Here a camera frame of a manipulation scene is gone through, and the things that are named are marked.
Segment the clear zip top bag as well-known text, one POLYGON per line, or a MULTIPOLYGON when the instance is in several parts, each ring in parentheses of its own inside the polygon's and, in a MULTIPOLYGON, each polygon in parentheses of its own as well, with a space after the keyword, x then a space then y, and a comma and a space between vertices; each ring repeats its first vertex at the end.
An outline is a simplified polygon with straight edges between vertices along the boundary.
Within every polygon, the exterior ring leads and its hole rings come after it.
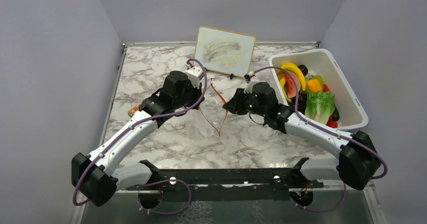
POLYGON ((195 114, 196 127, 204 137, 220 137, 228 111, 223 108, 225 98, 216 89, 213 79, 209 81, 204 101, 195 114))

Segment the green lettuce head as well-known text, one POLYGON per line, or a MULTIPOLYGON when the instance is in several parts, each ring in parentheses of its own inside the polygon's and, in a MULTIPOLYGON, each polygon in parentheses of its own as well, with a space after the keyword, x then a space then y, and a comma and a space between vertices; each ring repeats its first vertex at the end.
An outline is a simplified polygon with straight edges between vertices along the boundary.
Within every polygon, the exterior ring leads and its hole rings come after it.
POLYGON ((329 117, 335 110, 335 95, 331 92, 307 93, 307 102, 304 115, 316 122, 326 125, 329 117))

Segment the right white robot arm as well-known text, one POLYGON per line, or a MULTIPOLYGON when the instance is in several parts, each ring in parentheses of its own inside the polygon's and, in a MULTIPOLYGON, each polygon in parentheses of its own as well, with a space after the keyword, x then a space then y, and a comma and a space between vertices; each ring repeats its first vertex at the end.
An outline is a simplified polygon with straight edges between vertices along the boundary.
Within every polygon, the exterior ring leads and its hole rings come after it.
POLYGON ((341 180, 353 189, 363 190, 380 167, 380 157, 368 134, 345 132, 311 121, 280 103, 275 90, 266 82, 237 88, 223 108, 236 115, 259 115, 270 128, 303 138, 334 156, 303 161, 290 175, 297 187, 323 179, 341 180))

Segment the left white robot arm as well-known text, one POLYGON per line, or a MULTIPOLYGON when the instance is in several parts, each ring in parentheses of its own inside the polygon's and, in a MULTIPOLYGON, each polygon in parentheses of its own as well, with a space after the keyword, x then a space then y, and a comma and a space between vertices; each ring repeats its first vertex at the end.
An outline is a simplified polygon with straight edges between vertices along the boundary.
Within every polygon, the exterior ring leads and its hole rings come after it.
POLYGON ((145 137, 156 131, 167 120, 184 115, 197 108, 207 89, 206 71, 194 67, 170 72, 163 86, 144 99, 139 109, 106 143, 89 154, 76 154, 72 159, 73 204, 92 202, 105 204, 118 190, 141 184, 152 189, 158 184, 158 175, 145 163, 118 170, 118 164, 145 137), (78 202, 82 193, 86 201, 78 202))

